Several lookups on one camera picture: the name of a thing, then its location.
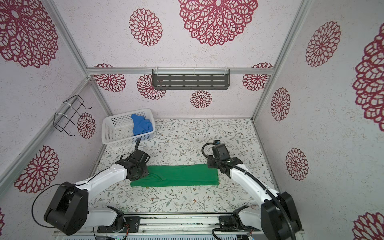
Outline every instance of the folded green fabric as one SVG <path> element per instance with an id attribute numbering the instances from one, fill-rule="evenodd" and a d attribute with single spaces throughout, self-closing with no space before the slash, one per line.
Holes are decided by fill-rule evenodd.
<path id="1" fill-rule="evenodd" d="M 149 175 L 131 182 L 131 187 L 218 185 L 217 169 L 206 164 L 148 166 Z"/>

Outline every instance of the red doily pattern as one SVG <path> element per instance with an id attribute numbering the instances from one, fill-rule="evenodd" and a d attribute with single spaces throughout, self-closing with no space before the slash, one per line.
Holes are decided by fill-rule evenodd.
<path id="1" fill-rule="evenodd" d="M 77 130 L 83 138 L 91 138 L 95 133 L 96 123 L 93 116 L 83 113 L 77 121 Z"/>
<path id="2" fill-rule="evenodd" d="M 327 22 L 312 35 L 306 51 L 306 60 L 311 67 L 326 63 L 336 51 L 340 42 L 340 26 L 337 22 Z"/>
<path id="3" fill-rule="evenodd" d="M 57 154 L 50 146 L 43 146 L 16 179 L 14 186 L 21 192 L 37 193 L 51 184 L 58 169 Z"/>
<path id="4" fill-rule="evenodd" d="M 98 64 L 96 68 L 114 68 L 109 64 Z M 93 75 L 97 84 L 110 92 L 120 92 L 125 88 L 125 78 L 123 74 L 95 74 Z"/>
<path id="5" fill-rule="evenodd" d="M 152 75 L 146 74 L 137 80 L 137 89 L 145 98 L 157 100 L 166 94 L 166 90 L 156 90 L 152 86 Z"/>
<path id="6" fill-rule="evenodd" d="M 364 118 L 378 123 L 384 131 L 384 24 L 375 39 L 364 48 L 362 61 L 355 70 L 355 103 L 364 109 Z"/>
<path id="7" fill-rule="evenodd" d="M 270 63 L 259 63 L 253 66 L 253 68 L 272 68 Z M 243 85 L 246 89 L 251 91 L 257 91 L 263 89 L 267 82 L 269 75 L 267 74 L 246 74 L 243 76 Z"/>
<path id="8" fill-rule="evenodd" d="M 137 9 L 129 20 L 129 29 L 133 37 L 144 46 L 153 46 L 163 35 L 161 23 L 156 15 L 147 9 Z"/>
<path id="9" fill-rule="evenodd" d="M 1 207 L 0 207 L 0 236 L 1 236 L 1 231 L 3 230 L 4 225 L 5 225 L 4 214 L 1 212 Z"/>
<path id="10" fill-rule="evenodd" d="M 384 216 L 381 213 L 370 214 L 366 212 L 363 216 L 359 215 L 353 223 L 354 240 L 384 239 Z"/>
<path id="11" fill-rule="evenodd" d="M 292 148 L 285 159 L 287 170 L 296 180 L 304 180 L 308 174 L 308 161 L 304 153 L 297 148 Z"/>
<path id="12" fill-rule="evenodd" d="M 286 118 L 291 100 L 288 91 L 285 88 L 279 88 L 273 94 L 271 101 L 271 113 L 276 121 L 281 121 Z"/>
<path id="13" fill-rule="evenodd" d="M 252 21 L 257 0 L 179 0 L 180 17 L 191 37 L 201 44 L 223 45 L 233 41 Z"/>
<path id="14" fill-rule="evenodd" d="M 212 102 L 212 95 L 207 91 L 196 91 L 191 95 L 191 103 L 196 108 L 208 107 Z"/>
<path id="15" fill-rule="evenodd" d="M 23 67 L 49 65 L 59 49 L 58 35 L 39 0 L 2 0 L 0 52 Z"/>

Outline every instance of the metal grate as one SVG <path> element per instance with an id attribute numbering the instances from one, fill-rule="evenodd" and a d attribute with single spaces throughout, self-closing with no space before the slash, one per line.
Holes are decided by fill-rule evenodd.
<path id="1" fill-rule="evenodd" d="M 220 234 L 217 235 L 222 240 L 237 240 L 236 234 Z M 114 239 L 122 240 L 122 236 L 112 236 Z M 105 239 L 105 236 L 97 236 L 98 240 Z M 94 236 L 65 236 L 62 240 L 95 240 Z M 212 235 L 132 235 L 127 237 L 126 240 L 215 240 Z"/>
<path id="2" fill-rule="evenodd" d="M 152 69 L 153 88 L 160 90 L 177 90 L 177 89 L 228 89 L 230 84 L 230 70 L 228 74 L 157 74 Z"/>

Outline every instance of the floral tablecloth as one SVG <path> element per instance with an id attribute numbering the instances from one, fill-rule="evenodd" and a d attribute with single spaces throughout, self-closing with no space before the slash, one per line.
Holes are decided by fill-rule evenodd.
<path id="1" fill-rule="evenodd" d="M 249 119 L 156 119 L 156 136 L 140 143 L 139 149 L 151 158 L 148 165 L 192 165 L 207 163 L 201 147 L 220 140 L 257 177 L 273 187 L 254 128 Z M 107 146 L 96 172 L 131 153 L 134 144 Z M 209 146 L 206 153 L 212 154 Z M 219 186 L 131 187 L 121 181 L 89 202 L 90 207 L 113 206 L 124 212 L 231 212 L 253 205 L 244 189 L 219 172 Z"/>

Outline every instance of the green towel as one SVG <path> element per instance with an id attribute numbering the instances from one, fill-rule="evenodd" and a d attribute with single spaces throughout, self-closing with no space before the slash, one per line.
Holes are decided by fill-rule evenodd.
<path id="1" fill-rule="evenodd" d="M 218 185 L 217 169 L 206 164 L 148 166 L 149 175 L 131 182 L 131 187 Z"/>

